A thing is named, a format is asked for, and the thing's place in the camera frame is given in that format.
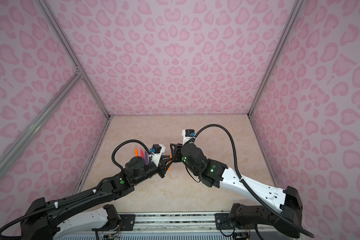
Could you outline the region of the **orange pen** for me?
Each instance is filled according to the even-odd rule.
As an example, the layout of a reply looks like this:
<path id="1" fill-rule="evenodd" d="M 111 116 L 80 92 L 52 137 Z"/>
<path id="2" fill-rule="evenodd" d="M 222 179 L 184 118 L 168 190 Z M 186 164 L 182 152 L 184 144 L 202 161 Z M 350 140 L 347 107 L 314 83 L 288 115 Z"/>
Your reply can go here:
<path id="1" fill-rule="evenodd" d="M 173 160 L 173 156 L 170 155 L 170 160 L 167 162 L 167 171 L 171 169 L 172 160 Z"/>

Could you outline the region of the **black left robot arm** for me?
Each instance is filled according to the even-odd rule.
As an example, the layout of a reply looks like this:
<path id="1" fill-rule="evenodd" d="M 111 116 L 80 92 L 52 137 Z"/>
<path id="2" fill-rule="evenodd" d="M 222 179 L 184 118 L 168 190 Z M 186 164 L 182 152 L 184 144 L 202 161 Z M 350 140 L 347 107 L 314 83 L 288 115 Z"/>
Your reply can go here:
<path id="1" fill-rule="evenodd" d="M 92 189 L 49 202 L 35 200 L 21 220 L 21 238 L 55 240 L 84 230 L 120 230 L 122 220 L 110 202 L 132 193 L 136 185 L 155 175 L 163 178 L 172 162 L 172 157 L 164 156 L 157 164 L 146 165 L 143 158 L 134 157 L 120 173 L 104 178 Z"/>

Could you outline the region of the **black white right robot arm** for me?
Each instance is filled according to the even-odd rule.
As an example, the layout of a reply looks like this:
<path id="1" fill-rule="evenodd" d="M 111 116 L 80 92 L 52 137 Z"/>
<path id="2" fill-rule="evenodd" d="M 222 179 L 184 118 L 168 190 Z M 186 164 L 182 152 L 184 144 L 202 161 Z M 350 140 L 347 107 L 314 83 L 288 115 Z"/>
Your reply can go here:
<path id="1" fill-rule="evenodd" d="M 233 204 L 229 223 L 234 228 L 268 225 L 290 238 L 301 236 L 303 204 L 297 189 L 291 186 L 276 188 L 245 176 L 239 177 L 233 168 L 207 158 L 193 144 L 171 144 L 170 148 L 173 162 L 183 163 L 199 183 L 229 190 L 257 202 L 255 206 Z"/>

